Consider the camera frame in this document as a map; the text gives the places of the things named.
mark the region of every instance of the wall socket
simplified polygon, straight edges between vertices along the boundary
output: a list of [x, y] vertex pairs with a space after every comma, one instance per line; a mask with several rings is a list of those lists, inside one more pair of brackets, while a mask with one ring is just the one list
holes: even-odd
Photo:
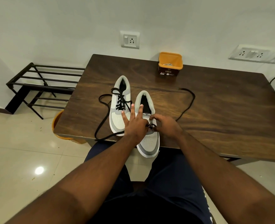
[[239, 45], [233, 50], [229, 59], [275, 64], [275, 48]]
[[120, 31], [121, 47], [139, 49], [140, 33], [131, 31]]

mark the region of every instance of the sneaker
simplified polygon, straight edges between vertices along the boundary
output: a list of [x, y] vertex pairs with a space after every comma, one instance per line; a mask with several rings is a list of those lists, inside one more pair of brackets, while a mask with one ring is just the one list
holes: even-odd
[[[153, 124], [156, 126], [155, 119], [149, 120], [150, 116], [155, 113], [155, 109], [149, 93], [145, 90], [141, 91], [136, 98], [135, 116], [138, 114], [140, 105], [144, 105], [143, 119], [148, 120], [150, 126]], [[137, 145], [137, 149], [143, 157], [152, 158], [158, 154], [159, 145], [159, 133], [149, 129], [143, 140]]]
[[113, 133], [122, 132], [125, 129], [121, 112], [124, 111], [128, 120], [130, 119], [130, 85], [128, 79], [122, 75], [116, 81], [114, 88], [111, 89], [111, 109], [109, 113], [109, 125]]

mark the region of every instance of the black metal shoe rack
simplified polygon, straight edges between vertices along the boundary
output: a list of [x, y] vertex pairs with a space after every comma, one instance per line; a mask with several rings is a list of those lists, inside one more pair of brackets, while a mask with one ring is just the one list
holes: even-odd
[[[51, 75], [68, 75], [68, 76], [78, 76], [81, 77], [82, 74], [71, 74], [71, 73], [61, 73], [61, 72], [49, 72], [49, 71], [39, 71], [37, 67], [43, 67], [43, 68], [56, 68], [56, 69], [69, 69], [69, 70], [82, 70], [84, 71], [84, 68], [76, 68], [76, 67], [59, 67], [59, 66], [48, 66], [48, 65], [37, 65], [34, 63], [28, 64], [22, 71], [20, 71], [17, 75], [15, 75], [6, 85], [11, 89], [16, 96], [18, 96], [31, 110], [33, 110], [34, 113], [36, 113], [41, 119], [43, 117], [37, 113], [35, 109], [33, 109], [33, 106], [39, 106], [39, 107], [48, 107], [48, 108], [59, 108], [64, 109], [65, 107], [58, 107], [58, 106], [49, 106], [49, 105], [37, 105], [35, 102], [38, 99], [43, 100], [53, 100], [53, 101], [68, 101], [66, 99], [57, 99], [55, 93], [62, 93], [62, 94], [72, 94], [75, 87], [68, 87], [68, 86], [49, 86], [47, 84], [47, 81], [54, 81], [54, 82], [67, 82], [67, 83], [78, 83], [77, 81], [69, 81], [69, 80], [60, 80], [60, 79], [47, 79], [43, 78], [41, 74], [51, 74]], [[28, 77], [24, 76], [26, 72], [35, 72], [39, 75], [39, 77]], [[27, 83], [19, 83], [17, 82], [19, 79], [36, 79], [36, 80], [42, 80], [43, 85], [35, 85], [35, 84], [27, 84]], [[27, 103], [23, 98], [21, 98], [16, 90], [14, 90], [14, 85], [20, 85], [22, 87], [26, 87], [29, 90], [37, 90], [39, 91], [38, 94], [35, 96], [35, 98], [30, 102]], [[55, 98], [42, 98], [40, 97], [43, 92], [50, 92]]]

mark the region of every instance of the wooden table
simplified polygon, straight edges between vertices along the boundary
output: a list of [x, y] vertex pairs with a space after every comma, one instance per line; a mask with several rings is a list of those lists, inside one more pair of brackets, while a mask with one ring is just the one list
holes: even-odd
[[[156, 61], [94, 54], [54, 132], [94, 139], [108, 110], [98, 97], [110, 93], [121, 75], [130, 82], [133, 102], [141, 90], [147, 90], [156, 112], [173, 118], [192, 99], [178, 88], [192, 90], [195, 101], [178, 123], [219, 155], [275, 161], [275, 91], [263, 74], [253, 72], [184, 65], [177, 77], [164, 76], [158, 74]], [[107, 119], [97, 136], [111, 133]], [[161, 146], [178, 148], [163, 135]]]

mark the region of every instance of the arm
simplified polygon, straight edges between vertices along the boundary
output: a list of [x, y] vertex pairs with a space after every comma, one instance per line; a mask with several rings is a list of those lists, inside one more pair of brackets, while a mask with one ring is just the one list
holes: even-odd
[[171, 117], [154, 114], [161, 132], [177, 141], [206, 192], [228, 223], [275, 223], [275, 196], [205, 147]]
[[84, 162], [55, 186], [38, 197], [7, 223], [85, 223], [98, 211], [109, 194], [131, 150], [148, 128], [142, 119], [143, 106], [130, 121], [124, 113], [125, 135], [102, 153]]

